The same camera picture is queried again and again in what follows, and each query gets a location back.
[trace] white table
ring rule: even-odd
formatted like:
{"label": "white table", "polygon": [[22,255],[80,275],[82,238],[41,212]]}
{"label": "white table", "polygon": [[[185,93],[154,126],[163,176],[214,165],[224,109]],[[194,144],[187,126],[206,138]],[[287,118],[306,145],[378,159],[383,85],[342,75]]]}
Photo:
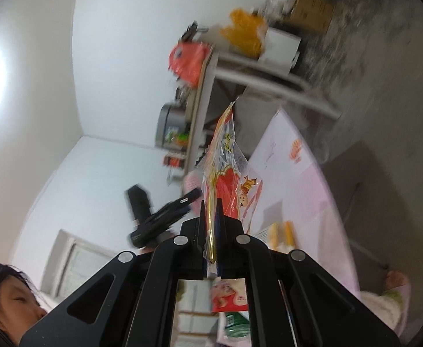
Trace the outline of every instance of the white table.
{"label": "white table", "polygon": [[270,98],[300,104],[334,120],[341,115],[335,106],[323,99],[319,92],[301,77],[285,73],[279,68],[262,64],[256,60],[229,52],[215,51],[212,48],[210,55],[204,61],[201,79],[195,94],[185,159],[185,175],[194,168],[197,160],[205,116],[215,80],[251,87]]}
{"label": "white table", "polygon": [[[300,140],[296,157],[293,143]],[[273,223],[291,221],[297,248],[304,250],[353,295],[359,284],[347,235],[324,176],[300,133],[283,110],[273,117],[249,165],[262,179],[262,193],[250,225],[250,235]],[[219,343],[250,347],[249,340],[231,341],[220,314]]]}

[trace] yellow package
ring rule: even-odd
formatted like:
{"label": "yellow package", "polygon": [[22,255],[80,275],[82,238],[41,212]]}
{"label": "yellow package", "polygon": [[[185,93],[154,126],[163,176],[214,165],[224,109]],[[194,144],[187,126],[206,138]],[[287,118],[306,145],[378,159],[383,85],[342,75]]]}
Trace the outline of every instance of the yellow package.
{"label": "yellow package", "polygon": [[234,26],[221,29],[220,34],[245,55],[259,57],[268,30],[265,20],[261,16],[254,16],[243,9],[233,10],[229,17]]}
{"label": "yellow package", "polygon": [[283,223],[273,223],[268,228],[269,249],[276,250],[281,253],[289,253],[297,248],[293,231],[293,223],[291,221]]}

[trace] plastic wrapper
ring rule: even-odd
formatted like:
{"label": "plastic wrapper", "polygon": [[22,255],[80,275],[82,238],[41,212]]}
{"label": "plastic wrapper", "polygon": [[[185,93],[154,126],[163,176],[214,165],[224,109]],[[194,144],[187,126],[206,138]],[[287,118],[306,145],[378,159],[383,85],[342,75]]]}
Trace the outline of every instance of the plastic wrapper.
{"label": "plastic wrapper", "polygon": [[205,43],[180,42],[170,53],[169,69],[192,87],[197,87],[209,53],[210,48]]}
{"label": "plastic wrapper", "polygon": [[258,57],[262,52],[264,38],[268,30],[265,20],[260,16],[253,16],[243,9],[233,10],[229,17],[234,26],[221,29],[221,35],[245,55]]}
{"label": "plastic wrapper", "polygon": [[219,118],[212,142],[200,165],[204,172],[202,192],[207,227],[204,257],[211,263],[216,261],[217,199],[222,199],[224,214],[239,219],[244,232],[247,233],[263,185],[262,179],[249,166],[235,143],[233,104],[234,102]]}
{"label": "plastic wrapper", "polygon": [[249,309],[245,279],[216,278],[211,293],[212,312],[240,312]]}

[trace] metal screw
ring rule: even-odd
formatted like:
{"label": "metal screw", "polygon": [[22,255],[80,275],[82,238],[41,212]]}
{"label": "metal screw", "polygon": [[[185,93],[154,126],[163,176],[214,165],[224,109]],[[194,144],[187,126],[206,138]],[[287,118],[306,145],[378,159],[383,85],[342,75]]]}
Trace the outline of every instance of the metal screw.
{"label": "metal screw", "polygon": [[248,235],[239,235],[236,237],[236,241],[239,244],[248,244],[250,242],[250,237]]}
{"label": "metal screw", "polygon": [[305,253],[302,252],[301,250],[294,250],[290,256],[292,257],[292,259],[294,261],[303,261],[306,257]]}
{"label": "metal screw", "polygon": [[176,236],[173,240],[176,245],[184,245],[187,244],[188,241],[189,239],[183,235]]}
{"label": "metal screw", "polygon": [[118,255],[118,260],[124,264],[130,262],[133,259],[133,254],[131,252],[122,252]]}

